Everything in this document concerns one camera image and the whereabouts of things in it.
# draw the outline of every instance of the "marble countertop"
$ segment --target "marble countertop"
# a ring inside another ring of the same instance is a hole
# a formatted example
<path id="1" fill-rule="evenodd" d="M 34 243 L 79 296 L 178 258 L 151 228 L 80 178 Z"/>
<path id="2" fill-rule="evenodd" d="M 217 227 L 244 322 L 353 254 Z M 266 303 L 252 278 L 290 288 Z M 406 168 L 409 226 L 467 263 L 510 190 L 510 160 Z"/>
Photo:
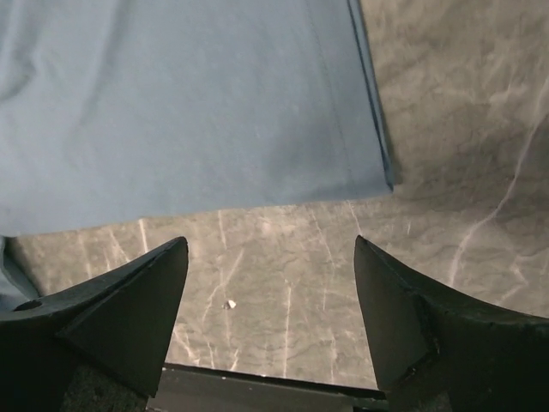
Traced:
<path id="1" fill-rule="evenodd" d="M 462 292 L 549 317 L 546 0 L 363 5 L 393 196 L 18 238 L 43 290 L 183 235 L 191 263 L 169 361 L 363 387 L 376 383 L 353 278 L 358 233 Z"/>

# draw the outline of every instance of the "blue cloth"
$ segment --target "blue cloth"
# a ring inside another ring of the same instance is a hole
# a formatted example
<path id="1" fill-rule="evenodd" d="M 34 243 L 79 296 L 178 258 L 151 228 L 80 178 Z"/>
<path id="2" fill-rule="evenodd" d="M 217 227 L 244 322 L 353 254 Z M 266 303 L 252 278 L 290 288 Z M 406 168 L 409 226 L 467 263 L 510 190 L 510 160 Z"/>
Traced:
<path id="1" fill-rule="evenodd" d="M 19 305 L 39 297 L 28 278 L 4 256 L 4 247 L 5 238 L 0 236 L 0 312 L 12 311 Z"/>
<path id="2" fill-rule="evenodd" d="M 0 235 L 391 192 L 358 0 L 0 0 Z"/>

